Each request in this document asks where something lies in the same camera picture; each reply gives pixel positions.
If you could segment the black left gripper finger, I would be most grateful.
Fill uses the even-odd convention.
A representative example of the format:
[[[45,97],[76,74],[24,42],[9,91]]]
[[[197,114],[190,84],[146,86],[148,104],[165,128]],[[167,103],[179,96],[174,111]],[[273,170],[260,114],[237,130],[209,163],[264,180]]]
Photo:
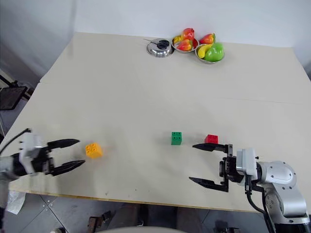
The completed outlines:
[[[67,172],[70,172],[77,167],[81,166],[85,160],[76,160],[76,161],[70,161],[67,163],[62,164],[61,166],[54,167],[51,171],[52,176],[58,176]]]
[[[79,143],[78,139],[60,139],[47,143],[47,150],[53,150],[58,148],[66,148]]]

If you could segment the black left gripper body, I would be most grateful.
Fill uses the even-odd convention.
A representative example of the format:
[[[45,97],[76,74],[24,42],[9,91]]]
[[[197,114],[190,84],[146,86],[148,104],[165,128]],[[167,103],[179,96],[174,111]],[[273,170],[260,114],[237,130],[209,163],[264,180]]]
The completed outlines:
[[[54,170],[54,160],[49,156],[52,150],[49,147],[43,147],[39,150],[36,158],[32,160],[35,172],[43,172],[44,174],[52,174]]]

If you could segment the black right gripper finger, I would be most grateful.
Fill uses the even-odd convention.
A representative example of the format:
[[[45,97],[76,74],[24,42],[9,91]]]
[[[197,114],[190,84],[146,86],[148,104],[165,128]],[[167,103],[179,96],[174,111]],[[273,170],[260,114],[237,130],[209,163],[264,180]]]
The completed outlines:
[[[228,193],[228,191],[229,191],[229,184],[228,184],[229,179],[227,177],[227,173],[226,172],[220,172],[220,176],[223,177],[223,181],[221,182],[221,184],[216,184],[212,180],[206,180],[206,179],[195,178],[195,177],[189,177],[189,179],[192,180],[193,182],[199,184],[200,186],[202,186],[204,188]]]
[[[201,144],[196,144],[192,146],[193,148],[199,149],[199,150],[204,150],[204,151],[222,151],[224,152],[227,157],[233,157],[233,145],[231,144],[214,144],[214,143],[201,143]]]

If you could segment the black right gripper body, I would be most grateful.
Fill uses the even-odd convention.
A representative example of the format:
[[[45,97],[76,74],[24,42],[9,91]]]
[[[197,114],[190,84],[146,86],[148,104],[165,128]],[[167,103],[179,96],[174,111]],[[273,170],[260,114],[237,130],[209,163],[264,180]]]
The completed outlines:
[[[220,161],[220,177],[223,178],[221,183],[228,183],[228,181],[234,183],[240,183],[244,175],[238,173],[236,169],[236,157],[223,157]]]

